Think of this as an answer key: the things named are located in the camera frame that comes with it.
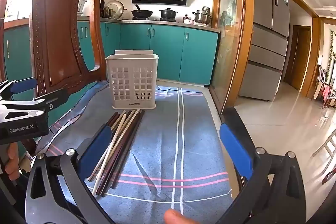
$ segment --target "black frying pan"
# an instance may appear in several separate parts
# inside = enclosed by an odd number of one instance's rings
[[[138,18],[148,18],[152,15],[152,11],[149,10],[140,10],[139,6],[137,4],[135,4],[135,6],[137,7],[138,10],[133,10],[132,11],[132,15],[134,17],[138,17]]]

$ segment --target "pink cloth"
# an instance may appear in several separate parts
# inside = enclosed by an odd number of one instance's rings
[[[323,100],[325,101],[329,95],[330,87],[328,85],[324,85],[324,92],[323,92]]]

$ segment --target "refrigerator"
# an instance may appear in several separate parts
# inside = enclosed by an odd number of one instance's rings
[[[254,0],[253,34],[240,96],[272,101],[289,35],[288,0]]]

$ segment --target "cabinet handle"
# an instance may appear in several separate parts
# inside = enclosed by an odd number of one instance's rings
[[[9,40],[7,40],[7,57],[9,58]]]

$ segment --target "bundle of chopsticks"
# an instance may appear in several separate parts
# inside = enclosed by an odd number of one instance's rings
[[[140,109],[123,111],[121,114],[115,112],[107,122],[107,125],[111,126],[112,141],[88,179],[92,181],[94,177],[96,178],[93,195],[104,196],[110,182],[112,182],[110,187],[115,188],[143,115],[144,110]]]

